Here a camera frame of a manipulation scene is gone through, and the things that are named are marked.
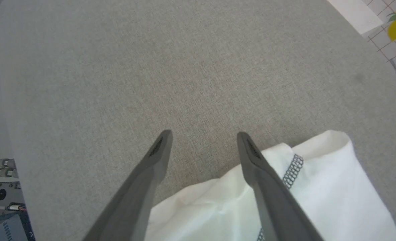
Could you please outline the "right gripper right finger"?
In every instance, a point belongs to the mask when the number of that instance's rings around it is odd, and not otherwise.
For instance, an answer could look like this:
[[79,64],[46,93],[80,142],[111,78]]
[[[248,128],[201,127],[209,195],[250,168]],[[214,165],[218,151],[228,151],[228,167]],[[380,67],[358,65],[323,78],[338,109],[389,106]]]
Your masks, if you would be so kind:
[[321,241],[322,236],[246,132],[237,134],[242,172],[253,189],[266,241]]

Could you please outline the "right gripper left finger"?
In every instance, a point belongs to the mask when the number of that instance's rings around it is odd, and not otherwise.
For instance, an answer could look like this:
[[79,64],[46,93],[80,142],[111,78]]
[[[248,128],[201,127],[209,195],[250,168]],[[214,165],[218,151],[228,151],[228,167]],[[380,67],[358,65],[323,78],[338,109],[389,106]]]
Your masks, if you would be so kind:
[[103,209],[85,241],[144,240],[156,188],[166,176],[172,142],[172,131],[163,130]]

